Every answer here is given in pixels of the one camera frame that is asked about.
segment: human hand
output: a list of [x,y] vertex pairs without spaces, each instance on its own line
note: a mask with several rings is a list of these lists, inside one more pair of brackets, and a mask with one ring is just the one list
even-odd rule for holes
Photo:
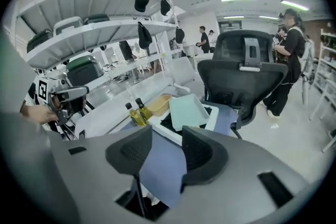
[[39,124],[58,120],[57,115],[44,105],[23,105],[21,109],[23,116]]

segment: blue cloth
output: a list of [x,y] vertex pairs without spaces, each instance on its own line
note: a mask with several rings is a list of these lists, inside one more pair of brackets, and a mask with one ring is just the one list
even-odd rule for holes
[[[214,131],[229,134],[230,125],[237,120],[237,113],[226,105],[202,102],[219,108]],[[133,122],[123,130],[135,127]],[[182,177],[187,173],[181,147],[153,130],[152,149],[140,169],[140,182],[168,207],[174,207],[180,198]]]

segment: white wall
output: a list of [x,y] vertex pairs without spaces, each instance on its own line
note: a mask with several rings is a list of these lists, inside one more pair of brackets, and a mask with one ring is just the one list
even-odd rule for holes
[[219,33],[219,26],[215,12],[206,12],[197,16],[189,16],[180,20],[180,28],[184,31],[184,41],[187,44],[201,42],[200,26],[205,27],[205,32],[210,30]]
[[244,30],[257,30],[269,34],[275,34],[278,31],[278,24],[271,22],[261,22],[258,20],[245,20],[241,21],[241,26]]

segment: chair armrest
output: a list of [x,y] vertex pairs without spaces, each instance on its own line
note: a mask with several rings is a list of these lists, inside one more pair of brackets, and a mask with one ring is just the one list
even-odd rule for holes
[[188,87],[181,86],[181,85],[179,85],[177,83],[174,83],[174,86],[177,87],[177,88],[179,88],[179,89],[185,90],[187,93],[191,92],[191,90]]

